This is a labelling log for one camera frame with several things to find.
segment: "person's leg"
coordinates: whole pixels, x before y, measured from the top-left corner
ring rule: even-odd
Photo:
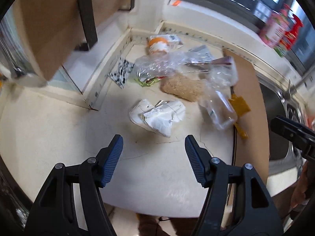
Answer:
[[[139,219],[139,235],[140,236],[169,236],[162,230],[157,223],[155,217],[137,214]]]
[[[190,236],[198,218],[170,218],[177,236]]]

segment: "wooden board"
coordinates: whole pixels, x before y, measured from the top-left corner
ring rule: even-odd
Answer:
[[[251,163],[266,184],[269,171],[269,131],[262,92],[253,65],[235,53],[224,50],[225,56],[235,60],[239,81],[234,86],[237,96],[242,96],[251,111],[239,118],[239,125],[249,138],[237,135],[235,165],[242,167]]]
[[[92,0],[96,26],[126,0]],[[16,0],[18,34],[35,72],[50,80],[84,38],[77,0]]]

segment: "person's hand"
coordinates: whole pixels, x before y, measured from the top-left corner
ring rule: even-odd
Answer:
[[[305,192],[308,189],[308,178],[306,172],[308,170],[308,161],[304,164],[301,176],[297,182],[297,186],[291,197],[291,208],[295,208],[305,200]]]

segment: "pink soap bottle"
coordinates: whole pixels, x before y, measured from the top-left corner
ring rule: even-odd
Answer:
[[[290,7],[284,4],[284,8],[280,13],[272,12],[264,28],[260,31],[259,36],[269,47],[275,47],[289,27],[288,11]]]

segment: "sink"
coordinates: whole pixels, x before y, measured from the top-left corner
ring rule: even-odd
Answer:
[[[282,97],[283,90],[260,73],[256,73],[263,95],[269,127],[269,175],[281,173],[288,169],[302,168],[300,152],[292,143],[270,130],[270,122],[277,115],[285,116],[296,122],[304,123],[300,105],[293,99],[287,101]]]

